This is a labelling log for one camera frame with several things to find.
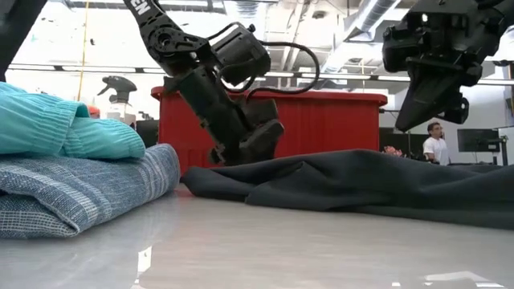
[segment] folded clothing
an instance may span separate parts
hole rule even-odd
[[[0,83],[0,154],[119,159],[143,157],[145,144],[118,120],[89,117],[85,104]]]
[[[122,161],[0,156],[0,238],[76,236],[173,190],[179,178],[168,144]]]

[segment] man in white shirt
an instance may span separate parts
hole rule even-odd
[[[448,165],[450,158],[447,143],[443,139],[443,127],[440,123],[434,122],[428,124],[427,130],[430,137],[423,143],[423,154],[433,163]]]

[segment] red bin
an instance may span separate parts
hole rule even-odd
[[[184,173],[191,166],[210,167],[209,133],[178,93],[162,96],[163,88],[152,89],[161,101],[159,143],[177,151]],[[370,93],[317,92],[300,95],[257,93],[256,99],[275,100],[285,132],[276,157],[343,149],[372,149],[378,146],[378,108],[387,97]]]

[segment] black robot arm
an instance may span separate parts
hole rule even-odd
[[[410,86],[396,127],[413,128],[432,117],[462,124],[469,103],[461,86],[474,86],[482,62],[514,25],[513,0],[419,0],[384,33],[385,69],[408,71]]]
[[[172,77],[165,78],[166,91],[180,92],[214,140],[211,160],[238,165],[273,158],[284,131],[275,102],[234,102],[216,72],[224,71],[224,80],[237,85],[270,70],[269,54],[251,31],[237,23],[211,46],[209,39],[182,31],[156,0],[124,3],[137,21],[148,53]]]

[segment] cable wire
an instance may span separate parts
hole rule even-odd
[[[232,22],[231,24],[225,26],[223,29],[221,29],[220,31],[216,32],[215,34],[207,37],[207,40],[212,40],[212,39],[215,39],[216,37],[218,37],[219,35],[222,35],[223,33],[225,33],[225,31],[228,31],[232,26],[235,26],[235,25],[240,25],[239,22]]]
[[[230,23],[229,25],[225,26],[223,29],[221,29],[219,32],[217,32],[216,34],[213,34],[209,37],[207,37],[208,40],[212,40],[212,39],[215,39],[217,38],[219,35],[225,33],[226,31],[228,31],[232,26],[235,26],[235,25],[238,25],[240,26],[241,24],[239,22],[232,22]],[[248,28],[248,30],[250,32],[253,32],[255,30],[255,27],[253,25],[250,25],[250,28]],[[286,95],[296,95],[296,94],[300,94],[300,93],[304,93],[304,92],[307,92],[309,90],[311,90],[312,88],[314,88],[314,86],[316,85],[316,83],[318,82],[318,80],[320,79],[320,61],[318,60],[316,54],[314,52],[312,52],[312,50],[310,50],[308,47],[304,46],[304,45],[301,45],[301,44],[298,44],[298,43],[290,43],[290,42],[266,42],[266,41],[262,41],[262,40],[259,40],[259,43],[263,46],[268,46],[268,47],[292,47],[292,48],[296,48],[296,49],[299,49],[300,51],[304,51],[305,53],[307,53],[311,58],[312,58],[312,61],[314,62],[314,68],[315,68],[315,75],[314,75],[314,79],[312,80],[312,82],[306,86],[305,88],[301,88],[301,89],[297,89],[297,90],[292,90],[292,91],[289,91],[289,90],[283,90],[283,89],[278,89],[278,88],[254,88],[252,89],[250,92],[248,92],[248,95],[247,95],[247,101],[256,93],[256,92],[274,92],[274,93],[280,93],[280,94],[286,94]],[[255,61],[254,60],[249,60],[249,61],[246,61],[244,63],[237,63],[237,64],[231,64],[231,65],[227,65],[225,66],[224,68],[222,68],[221,70],[218,71],[218,74],[216,75],[216,83],[218,85],[220,85],[221,87],[223,87],[225,90],[227,90],[228,92],[231,92],[231,93],[243,93],[245,92],[247,89],[249,89],[251,87],[251,85],[255,82],[255,79],[257,78],[257,75],[252,75],[250,77],[250,79],[248,80],[247,83],[245,83],[245,85],[240,88],[240,89],[232,89],[232,88],[228,88],[223,82],[222,82],[222,78],[223,76],[230,70],[230,69],[235,69],[235,68],[246,68],[246,69],[249,69],[249,70],[252,70],[253,66],[255,65]]]
[[[296,95],[296,94],[300,94],[300,93],[304,93],[304,92],[307,92],[309,90],[311,90],[312,88],[314,88],[314,86],[316,85],[316,83],[318,82],[318,80],[320,79],[320,61],[318,60],[316,54],[314,54],[314,52],[312,52],[312,50],[310,50],[308,47],[304,46],[304,45],[300,45],[298,43],[290,43],[290,42],[266,42],[266,41],[259,41],[262,45],[264,46],[269,46],[269,47],[277,47],[277,46],[283,46],[283,47],[293,47],[293,48],[297,48],[297,49],[300,49],[301,51],[304,51],[305,53],[307,53],[309,56],[311,56],[312,58],[312,61],[314,62],[314,68],[316,70],[315,72],[315,75],[314,75],[314,79],[312,80],[312,82],[306,86],[305,88],[301,88],[301,89],[297,89],[297,90],[293,90],[293,91],[288,91],[288,90],[282,90],[282,89],[277,89],[277,88],[254,88],[252,89],[249,93],[248,93],[248,96],[247,96],[247,101],[256,93],[256,92],[274,92],[274,93],[280,93],[280,94],[285,94],[285,95]]]

